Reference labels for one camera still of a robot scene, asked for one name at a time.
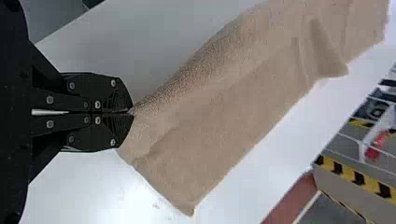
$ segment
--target towel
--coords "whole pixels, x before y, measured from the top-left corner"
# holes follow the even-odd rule
[[[384,38],[388,4],[268,0],[243,12],[135,104],[119,155],[191,216],[316,81],[347,74]]]

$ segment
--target white table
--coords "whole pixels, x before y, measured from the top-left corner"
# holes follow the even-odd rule
[[[106,0],[37,46],[60,71],[121,77],[137,101],[257,2]],[[396,46],[391,39],[385,43],[352,62],[348,76],[316,85],[205,197],[193,218],[174,210],[109,150],[58,155],[30,185],[21,223],[259,223],[396,61]]]

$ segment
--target warning tape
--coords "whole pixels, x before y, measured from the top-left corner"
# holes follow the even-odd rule
[[[323,193],[324,195],[326,195],[328,198],[330,198],[331,200],[335,201],[336,203],[340,204],[341,206],[345,207],[347,210],[351,211],[352,213],[354,213],[356,216],[363,218],[366,221],[366,224],[375,224],[375,222],[373,222],[370,218],[365,217],[364,215],[362,215],[360,212],[358,212],[357,210],[349,207],[348,205],[346,205],[345,203],[342,203],[338,200],[336,200],[334,197],[330,196],[329,194],[327,194],[324,191],[321,191],[321,193]]]
[[[365,189],[384,200],[396,205],[396,189],[379,182],[361,172],[358,172],[332,158],[318,156],[315,164],[341,178]]]
[[[369,121],[365,119],[349,119],[348,124],[359,126],[364,129],[371,129],[374,127],[376,121]],[[389,129],[389,134],[396,133],[396,129]]]
[[[371,129],[375,125],[375,121],[367,121],[363,119],[349,119],[348,123],[365,129]]]

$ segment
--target red object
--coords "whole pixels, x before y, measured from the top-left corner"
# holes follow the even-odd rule
[[[373,141],[372,146],[382,150],[382,146],[384,145],[388,136],[389,136],[388,131],[384,131],[384,132],[380,133]],[[364,155],[370,161],[377,161],[379,156],[381,155],[381,152],[379,152],[378,150],[375,150],[373,147],[369,147],[366,150],[366,152],[364,153]]]
[[[312,174],[301,177],[262,224],[290,224],[318,191]]]

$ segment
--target screw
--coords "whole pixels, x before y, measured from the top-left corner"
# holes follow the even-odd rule
[[[47,128],[48,128],[48,129],[53,128],[53,125],[54,125],[53,120],[48,120],[48,121],[47,121]]]
[[[73,89],[75,89],[76,88],[76,84],[74,83],[74,82],[70,82],[69,83],[69,89],[70,90],[73,90]]]
[[[47,96],[47,104],[52,105],[53,104],[53,97],[52,96]]]
[[[90,122],[90,117],[85,117],[84,118],[84,123],[89,123]]]
[[[99,101],[96,101],[96,102],[95,102],[95,108],[96,108],[96,109],[99,109],[100,106],[101,106],[100,102],[99,102]]]
[[[73,135],[69,136],[69,143],[74,143],[75,137]]]
[[[100,122],[102,122],[102,120],[99,117],[95,118],[95,124],[100,124]]]

